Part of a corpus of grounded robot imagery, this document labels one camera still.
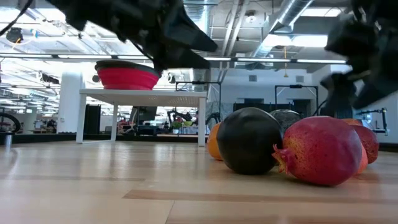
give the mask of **desk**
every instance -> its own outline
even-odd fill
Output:
[[[83,142],[83,131],[86,97],[90,96],[113,105],[112,131],[109,141],[116,140],[118,106],[183,106],[199,108],[198,145],[205,146],[206,92],[83,89],[80,90],[80,95],[78,130],[76,134],[77,143],[86,143]]]

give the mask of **ventilation duct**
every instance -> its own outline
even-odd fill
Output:
[[[187,4],[185,10],[191,20],[203,31],[209,34],[209,20],[210,20],[210,6],[201,4]],[[205,75],[206,70],[193,70],[193,80],[191,81],[203,81],[210,82],[211,75]],[[204,86],[198,85],[193,86],[193,91],[206,91]]]
[[[313,0],[284,0],[280,6],[280,10],[267,17],[263,27],[263,41],[252,53],[251,57],[264,58],[272,50],[272,46],[267,46],[268,34],[275,33],[291,33],[293,31],[294,22],[301,16]],[[258,67],[258,63],[246,65],[247,69]]]

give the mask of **red bowl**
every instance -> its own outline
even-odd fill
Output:
[[[106,90],[152,90],[159,77],[137,68],[100,68],[98,76]]]

